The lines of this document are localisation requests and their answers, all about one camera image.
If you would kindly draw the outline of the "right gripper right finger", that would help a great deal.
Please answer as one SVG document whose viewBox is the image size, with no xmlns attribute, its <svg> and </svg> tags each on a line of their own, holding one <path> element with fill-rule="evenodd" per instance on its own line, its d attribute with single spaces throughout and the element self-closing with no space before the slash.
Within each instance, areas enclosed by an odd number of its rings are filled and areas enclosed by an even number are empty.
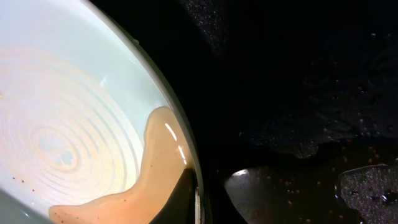
<svg viewBox="0 0 398 224">
<path fill-rule="evenodd" d="M 241 169 L 231 174 L 224 188 L 234 208 L 246 223 L 276 222 L 275 172 L 268 166 Z"/>
</svg>

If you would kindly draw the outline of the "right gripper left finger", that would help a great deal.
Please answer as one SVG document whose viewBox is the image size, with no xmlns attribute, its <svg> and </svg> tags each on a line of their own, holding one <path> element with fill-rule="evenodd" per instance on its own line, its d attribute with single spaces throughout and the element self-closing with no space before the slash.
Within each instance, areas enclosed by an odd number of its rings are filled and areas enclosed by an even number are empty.
<svg viewBox="0 0 398 224">
<path fill-rule="evenodd" d="M 195 191 L 195 173 L 185 169 L 165 206 L 150 224 L 194 224 Z"/>
</svg>

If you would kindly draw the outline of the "light blue plate top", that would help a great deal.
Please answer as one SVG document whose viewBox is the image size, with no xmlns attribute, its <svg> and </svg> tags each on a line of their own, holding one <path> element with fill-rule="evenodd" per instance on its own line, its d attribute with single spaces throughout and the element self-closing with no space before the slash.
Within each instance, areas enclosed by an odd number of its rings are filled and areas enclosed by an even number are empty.
<svg viewBox="0 0 398 224">
<path fill-rule="evenodd" d="M 150 223 L 203 177 L 173 89 L 88 1 L 1 2 L 1 222 Z"/>
</svg>

